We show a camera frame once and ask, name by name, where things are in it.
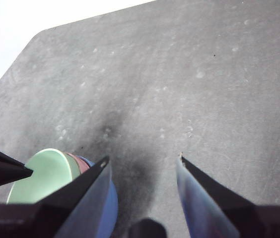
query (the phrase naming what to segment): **white wall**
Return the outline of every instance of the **white wall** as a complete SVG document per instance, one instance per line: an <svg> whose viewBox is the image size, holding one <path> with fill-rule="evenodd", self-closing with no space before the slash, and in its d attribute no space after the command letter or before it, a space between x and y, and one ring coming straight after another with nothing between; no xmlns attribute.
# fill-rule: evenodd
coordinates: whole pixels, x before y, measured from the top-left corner
<svg viewBox="0 0 280 238"><path fill-rule="evenodd" d="M0 0L0 78L38 32L150 0Z"/></svg>

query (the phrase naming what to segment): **blue bowl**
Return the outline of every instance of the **blue bowl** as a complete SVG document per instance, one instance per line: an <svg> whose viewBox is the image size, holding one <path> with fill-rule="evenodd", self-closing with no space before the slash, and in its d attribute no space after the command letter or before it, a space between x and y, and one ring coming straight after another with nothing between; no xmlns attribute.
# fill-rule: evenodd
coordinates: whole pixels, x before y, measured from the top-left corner
<svg viewBox="0 0 280 238"><path fill-rule="evenodd" d="M84 160L90 167L95 163L88 159L78 156ZM110 181L107 199L104 205L104 209L99 222L97 238L109 238L112 231L114 230L115 223L118 216L118 196L115 185Z"/></svg>

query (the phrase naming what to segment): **green bowl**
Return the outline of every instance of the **green bowl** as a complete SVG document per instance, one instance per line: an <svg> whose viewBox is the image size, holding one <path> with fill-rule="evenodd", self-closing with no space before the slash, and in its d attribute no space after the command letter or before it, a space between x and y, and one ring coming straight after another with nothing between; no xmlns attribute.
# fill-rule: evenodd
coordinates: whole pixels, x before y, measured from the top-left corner
<svg viewBox="0 0 280 238"><path fill-rule="evenodd" d="M80 175L76 161L57 149L44 149L25 164L31 177L14 182L7 203L36 203Z"/></svg>

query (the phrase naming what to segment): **white spot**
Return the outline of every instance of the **white spot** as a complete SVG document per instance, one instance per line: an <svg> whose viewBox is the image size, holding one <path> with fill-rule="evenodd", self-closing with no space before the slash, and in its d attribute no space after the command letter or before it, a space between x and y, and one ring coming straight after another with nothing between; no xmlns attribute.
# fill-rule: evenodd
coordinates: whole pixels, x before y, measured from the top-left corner
<svg viewBox="0 0 280 238"><path fill-rule="evenodd" d="M200 71L196 74L196 78L203 78L205 76L205 73Z"/></svg>

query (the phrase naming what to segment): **gray surface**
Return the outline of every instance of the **gray surface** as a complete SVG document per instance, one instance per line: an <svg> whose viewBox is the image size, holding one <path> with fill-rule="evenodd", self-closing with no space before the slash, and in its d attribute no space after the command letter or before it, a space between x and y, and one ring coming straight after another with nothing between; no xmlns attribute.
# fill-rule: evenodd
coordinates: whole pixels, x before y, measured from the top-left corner
<svg viewBox="0 0 280 238"><path fill-rule="evenodd" d="M111 156L117 237L146 216L188 237L180 151L280 204L280 1L155 1L40 32L0 80L0 150L47 147Z"/></svg>

